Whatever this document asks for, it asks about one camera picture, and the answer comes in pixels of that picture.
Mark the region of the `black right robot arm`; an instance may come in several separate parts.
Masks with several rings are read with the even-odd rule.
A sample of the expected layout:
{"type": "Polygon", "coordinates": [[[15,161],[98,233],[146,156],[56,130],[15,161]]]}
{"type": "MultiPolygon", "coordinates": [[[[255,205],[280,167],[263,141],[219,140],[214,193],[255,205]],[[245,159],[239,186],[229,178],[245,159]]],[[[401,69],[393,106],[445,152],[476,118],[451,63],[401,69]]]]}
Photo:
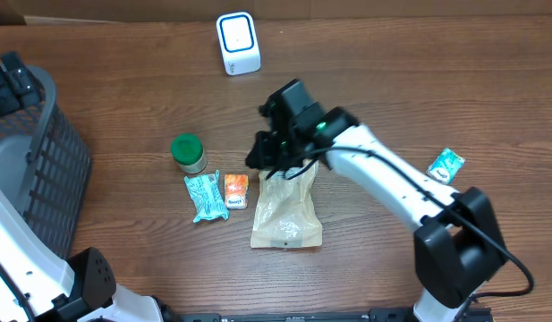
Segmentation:
{"type": "Polygon", "coordinates": [[[410,230],[415,272],[424,291],[408,321],[456,321],[467,316],[479,288],[507,262],[489,198],[437,182],[390,151],[342,107],[326,111],[294,79],[259,106],[268,131],[246,158],[270,174],[318,160],[359,184],[410,230]]]}

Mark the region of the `beige plastic pouch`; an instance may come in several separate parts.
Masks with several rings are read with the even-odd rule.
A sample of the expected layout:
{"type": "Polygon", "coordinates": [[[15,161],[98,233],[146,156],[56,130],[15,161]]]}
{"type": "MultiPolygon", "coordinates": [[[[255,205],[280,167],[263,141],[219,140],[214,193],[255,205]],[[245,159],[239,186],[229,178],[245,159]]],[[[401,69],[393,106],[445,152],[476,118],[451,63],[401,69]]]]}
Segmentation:
{"type": "Polygon", "coordinates": [[[259,198],[251,233],[251,247],[299,249],[319,247],[323,227],[316,217],[311,187],[318,163],[308,170],[293,167],[269,176],[259,173],[259,198]]]}

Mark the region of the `green capped bottle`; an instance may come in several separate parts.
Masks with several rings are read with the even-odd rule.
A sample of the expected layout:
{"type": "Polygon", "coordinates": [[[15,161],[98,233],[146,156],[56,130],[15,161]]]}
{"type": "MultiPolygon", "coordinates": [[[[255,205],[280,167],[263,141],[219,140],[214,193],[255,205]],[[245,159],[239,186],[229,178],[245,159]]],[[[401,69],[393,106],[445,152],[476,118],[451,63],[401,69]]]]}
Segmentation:
{"type": "Polygon", "coordinates": [[[171,154],[178,167],[187,174],[197,174],[207,165],[207,155],[200,139],[192,133],[174,138],[171,154]]]}

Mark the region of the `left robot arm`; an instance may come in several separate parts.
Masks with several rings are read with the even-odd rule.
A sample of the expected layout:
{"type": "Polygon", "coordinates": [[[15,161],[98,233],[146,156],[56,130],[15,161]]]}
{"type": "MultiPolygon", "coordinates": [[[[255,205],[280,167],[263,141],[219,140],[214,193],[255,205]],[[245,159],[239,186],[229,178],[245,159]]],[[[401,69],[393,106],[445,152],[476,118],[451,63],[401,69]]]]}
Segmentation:
{"type": "Polygon", "coordinates": [[[0,320],[175,321],[98,249],[72,252],[92,160],[56,99],[47,71],[0,56],[0,320]]]}

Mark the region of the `orange tissue pack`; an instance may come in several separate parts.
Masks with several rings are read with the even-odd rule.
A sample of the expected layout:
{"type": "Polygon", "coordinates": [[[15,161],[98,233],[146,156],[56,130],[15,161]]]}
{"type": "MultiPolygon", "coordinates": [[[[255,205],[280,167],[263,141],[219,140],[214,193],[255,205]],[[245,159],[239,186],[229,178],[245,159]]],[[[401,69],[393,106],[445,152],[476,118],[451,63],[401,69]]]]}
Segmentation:
{"type": "Polygon", "coordinates": [[[246,174],[225,175],[225,206],[245,209],[248,206],[249,177],[246,174]]]}

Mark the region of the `green snack packet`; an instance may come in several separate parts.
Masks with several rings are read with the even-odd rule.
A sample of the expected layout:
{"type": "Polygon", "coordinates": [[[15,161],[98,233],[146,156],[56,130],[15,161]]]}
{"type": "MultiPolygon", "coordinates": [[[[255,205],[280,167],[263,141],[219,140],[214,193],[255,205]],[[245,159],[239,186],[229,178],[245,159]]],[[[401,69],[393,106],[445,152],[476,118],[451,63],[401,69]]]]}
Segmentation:
{"type": "Polygon", "coordinates": [[[220,172],[216,170],[212,174],[184,177],[188,193],[196,208],[196,215],[192,220],[194,224],[229,218],[229,210],[219,190],[219,175],[220,172]]]}

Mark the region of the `teal tissue pack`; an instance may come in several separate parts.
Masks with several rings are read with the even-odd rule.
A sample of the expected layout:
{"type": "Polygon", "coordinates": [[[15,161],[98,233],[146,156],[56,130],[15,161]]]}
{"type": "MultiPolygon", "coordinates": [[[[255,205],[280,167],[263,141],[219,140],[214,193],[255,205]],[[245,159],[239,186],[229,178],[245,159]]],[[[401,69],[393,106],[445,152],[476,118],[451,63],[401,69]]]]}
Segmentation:
{"type": "Polygon", "coordinates": [[[465,159],[450,148],[444,148],[435,161],[429,166],[427,175],[432,179],[448,185],[463,167],[465,159]]]}

